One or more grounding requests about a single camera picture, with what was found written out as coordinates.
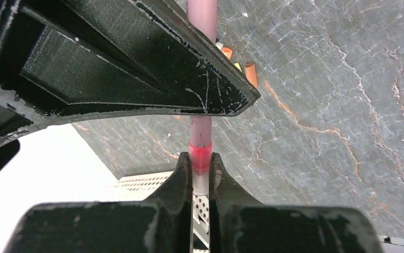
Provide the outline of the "yellow pen cap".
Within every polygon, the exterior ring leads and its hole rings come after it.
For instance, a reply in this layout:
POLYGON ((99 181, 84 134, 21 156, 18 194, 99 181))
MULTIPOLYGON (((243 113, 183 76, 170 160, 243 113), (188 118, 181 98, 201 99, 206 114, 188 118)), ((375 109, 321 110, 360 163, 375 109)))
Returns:
POLYGON ((234 66, 237 67, 242 72, 241 65, 238 62, 234 63, 234 66))

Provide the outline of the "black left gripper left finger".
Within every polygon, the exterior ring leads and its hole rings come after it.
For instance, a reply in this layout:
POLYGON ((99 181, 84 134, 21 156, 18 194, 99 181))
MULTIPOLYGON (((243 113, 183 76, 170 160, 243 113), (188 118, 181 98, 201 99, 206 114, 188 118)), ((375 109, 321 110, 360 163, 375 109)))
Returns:
POLYGON ((192 252, 190 159, 142 201, 40 203, 19 220, 5 252, 192 252))

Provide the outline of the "brown pen cap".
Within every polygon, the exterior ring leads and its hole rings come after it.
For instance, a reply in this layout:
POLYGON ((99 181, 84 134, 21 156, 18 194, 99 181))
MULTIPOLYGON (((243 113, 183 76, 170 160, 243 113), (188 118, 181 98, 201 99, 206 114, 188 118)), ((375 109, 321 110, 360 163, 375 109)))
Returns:
POLYGON ((249 83, 255 87, 258 88, 258 80, 257 80, 257 73, 256 73, 256 65, 254 63, 246 63, 244 65, 245 69, 245 76, 249 83))

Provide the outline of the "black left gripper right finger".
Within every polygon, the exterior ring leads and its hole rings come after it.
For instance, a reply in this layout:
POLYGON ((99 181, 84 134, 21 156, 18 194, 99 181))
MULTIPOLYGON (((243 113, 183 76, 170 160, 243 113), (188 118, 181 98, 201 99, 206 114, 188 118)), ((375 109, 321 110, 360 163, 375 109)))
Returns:
POLYGON ((265 205, 213 153, 210 252, 382 252, 371 222, 347 207, 265 205))

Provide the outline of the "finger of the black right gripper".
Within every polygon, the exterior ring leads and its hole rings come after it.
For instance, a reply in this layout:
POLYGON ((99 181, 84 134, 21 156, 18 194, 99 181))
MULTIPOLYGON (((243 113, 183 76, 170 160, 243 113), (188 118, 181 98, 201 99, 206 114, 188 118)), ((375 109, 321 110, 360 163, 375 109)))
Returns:
POLYGON ((259 96, 173 1, 0 1, 0 148, 79 121, 236 116, 259 96))

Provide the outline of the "pink pen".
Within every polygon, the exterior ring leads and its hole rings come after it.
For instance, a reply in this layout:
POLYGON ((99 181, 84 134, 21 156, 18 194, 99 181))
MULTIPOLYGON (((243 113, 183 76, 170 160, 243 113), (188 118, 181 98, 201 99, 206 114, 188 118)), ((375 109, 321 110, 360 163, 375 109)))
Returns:
MULTIPOLYGON (((212 44, 216 43, 217 1, 187 1, 188 20, 212 44)), ((209 116, 191 116, 189 130, 189 155, 193 172, 201 176, 209 170, 211 161, 211 128, 209 116)))

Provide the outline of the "orange pen cap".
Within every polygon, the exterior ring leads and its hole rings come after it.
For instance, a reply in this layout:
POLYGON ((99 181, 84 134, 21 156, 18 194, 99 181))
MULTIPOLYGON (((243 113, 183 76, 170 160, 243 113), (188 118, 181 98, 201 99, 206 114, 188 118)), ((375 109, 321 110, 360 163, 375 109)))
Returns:
POLYGON ((222 47, 221 52, 230 60, 233 55, 233 50, 228 47, 222 47))

